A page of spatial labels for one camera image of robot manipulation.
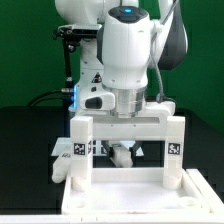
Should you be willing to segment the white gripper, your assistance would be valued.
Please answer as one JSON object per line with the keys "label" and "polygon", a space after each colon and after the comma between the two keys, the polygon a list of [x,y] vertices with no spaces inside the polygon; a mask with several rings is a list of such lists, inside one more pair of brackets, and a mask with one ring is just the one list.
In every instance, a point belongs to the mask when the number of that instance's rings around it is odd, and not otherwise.
{"label": "white gripper", "polygon": [[140,140],[165,140],[167,134],[167,118],[173,116],[175,103],[165,101],[160,104],[147,102],[143,109],[132,118],[117,118],[106,111],[82,110],[81,116],[93,117],[93,139],[102,140],[106,155],[113,157],[113,147],[109,140],[137,140],[130,148],[134,159],[141,148]]}

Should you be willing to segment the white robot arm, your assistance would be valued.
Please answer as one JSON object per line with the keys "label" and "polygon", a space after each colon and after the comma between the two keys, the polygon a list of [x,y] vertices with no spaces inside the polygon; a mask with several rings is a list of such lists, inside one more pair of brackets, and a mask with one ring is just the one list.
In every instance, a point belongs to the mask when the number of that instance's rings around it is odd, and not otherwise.
{"label": "white robot arm", "polygon": [[131,140],[164,140],[175,103],[160,90],[146,100],[147,70],[179,65],[188,48],[179,0],[158,0],[161,18],[152,20],[138,0],[55,0],[67,21],[60,35],[82,47],[80,79],[74,86],[72,110],[93,118],[93,138],[107,154],[114,144]]}

